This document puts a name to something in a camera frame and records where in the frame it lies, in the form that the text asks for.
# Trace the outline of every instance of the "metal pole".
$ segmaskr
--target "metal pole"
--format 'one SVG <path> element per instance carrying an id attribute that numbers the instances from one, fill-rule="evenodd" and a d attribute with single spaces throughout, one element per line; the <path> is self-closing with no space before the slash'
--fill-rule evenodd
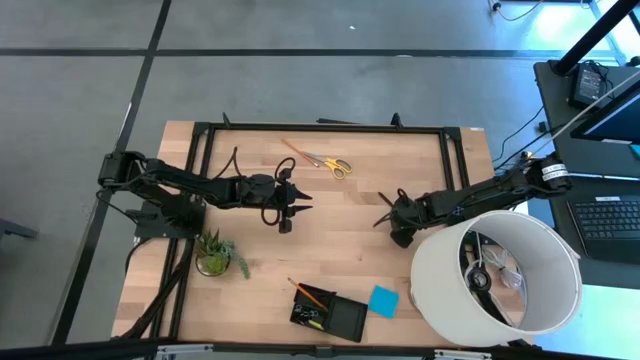
<path id="1" fill-rule="evenodd" d="M 640 0 L 618 0 L 587 31 L 584 36 L 573 45 L 560 61 L 555 63 L 553 69 L 558 75 L 566 75 L 596 44 L 602 40 L 631 10 L 640 3 Z"/>

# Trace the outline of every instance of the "pencil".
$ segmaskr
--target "pencil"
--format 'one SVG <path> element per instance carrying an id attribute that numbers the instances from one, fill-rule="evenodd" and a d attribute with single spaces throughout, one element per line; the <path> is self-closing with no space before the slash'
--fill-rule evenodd
<path id="1" fill-rule="evenodd" d="M 316 305 L 318 305 L 322 310 L 329 311 L 329 309 L 327 309 L 326 306 L 324 306 L 320 301 L 316 300 L 316 298 L 314 298 L 311 294 L 309 294 L 307 290 L 303 289 L 302 286 L 298 285 L 297 282 L 293 281 L 293 279 L 288 277 L 287 280 L 289 280 L 289 282 L 293 286 L 295 286 L 304 296 L 308 297 L 309 300 L 313 301 Z"/>
<path id="2" fill-rule="evenodd" d="M 315 163 L 315 161 L 313 161 L 310 157 L 308 157 L 307 155 L 303 154 L 302 151 L 298 150 L 295 146 L 291 145 L 291 143 L 289 143 L 287 141 L 287 139 L 282 138 L 280 139 L 280 141 L 282 141 L 283 144 L 287 145 L 288 147 L 290 147 L 291 149 L 293 149 L 293 151 L 297 152 L 298 155 L 302 156 L 305 160 L 307 160 L 308 162 L 312 163 L 313 166 L 315 167 L 319 167 L 318 164 Z"/>

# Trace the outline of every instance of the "black desk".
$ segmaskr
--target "black desk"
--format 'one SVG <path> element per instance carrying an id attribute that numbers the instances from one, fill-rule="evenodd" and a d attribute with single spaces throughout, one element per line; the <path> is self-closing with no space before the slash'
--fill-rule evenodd
<path id="1" fill-rule="evenodd" d="M 580 111 L 568 106 L 566 102 L 571 79 L 555 75 L 548 63 L 537 63 L 534 65 L 534 70 L 550 126 L 564 124 L 576 116 Z M 609 79 L 615 86 L 635 71 L 640 70 L 611 68 Z M 569 136 L 570 131 L 571 129 L 568 129 L 554 140 L 556 151 L 569 172 L 640 177 L 640 160 L 633 155 L 628 146 L 573 139 Z M 583 256 L 580 260 L 583 283 L 640 289 L 640 265 L 604 262 L 586 257 L 566 207 L 566 200 L 569 197 L 579 197 L 585 192 L 602 195 L 612 192 L 630 193 L 632 189 L 637 192 L 640 183 L 576 177 L 572 178 L 572 182 L 574 188 L 567 197 L 551 200 L 550 206 L 556 230 L 576 252 Z"/>

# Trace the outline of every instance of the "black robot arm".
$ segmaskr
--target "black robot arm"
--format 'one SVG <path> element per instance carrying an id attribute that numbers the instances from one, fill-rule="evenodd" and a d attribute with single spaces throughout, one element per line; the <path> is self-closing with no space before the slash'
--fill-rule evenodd
<path id="1" fill-rule="evenodd" d="M 503 175 L 461 190 L 436 191 L 412 200 L 398 189 L 398 199 L 391 204 L 391 211 L 374 226 L 391 221 L 391 237 L 406 248 L 418 230 L 454 225 L 491 210 L 509 209 L 531 198 L 562 195 L 570 188 L 569 173 L 553 153 L 543 159 L 525 159 Z"/>
<path id="2" fill-rule="evenodd" d="M 237 149 L 225 168 L 217 176 L 209 179 L 195 175 L 159 159 L 147 159 L 138 152 L 114 152 L 105 156 L 98 183 L 104 190 L 129 191 L 146 200 L 159 212 L 148 209 L 127 210 L 126 214 L 139 224 L 149 222 L 170 223 L 172 226 L 193 228 L 198 232 L 202 228 L 201 207 L 191 201 L 193 196 L 201 197 L 207 203 L 220 208 L 256 208 L 261 209 L 263 221 L 268 225 L 279 225 L 281 233 L 291 231 L 291 218 L 297 211 L 311 206 L 291 206 L 296 199 L 311 199 L 300 192 L 294 184 L 287 181 L 295 168 L 293 158 L 284 159 L 276 168 L 274 176 L 255 174 L 249 177 L 241 175 L 235 160 Z M 220 177 L 233 161 L 237 176 Z M 291 167 L 280 170 L 285 163 Z M 182 194 L 172 194 L 162 186 L 180 190 Z M 265 210 L 275 210 L 275 220 L 265 218 Z"/>

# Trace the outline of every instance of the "keyboard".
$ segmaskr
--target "keyboard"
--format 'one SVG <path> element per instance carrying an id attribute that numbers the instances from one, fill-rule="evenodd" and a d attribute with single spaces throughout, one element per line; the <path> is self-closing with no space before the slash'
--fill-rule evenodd
<path id="1" fill-rule="evenodd" d="M 576 226 L 584 240 L 640 240 L 640 199 L 602 197 L 602 201 L 569 202 Z"/>

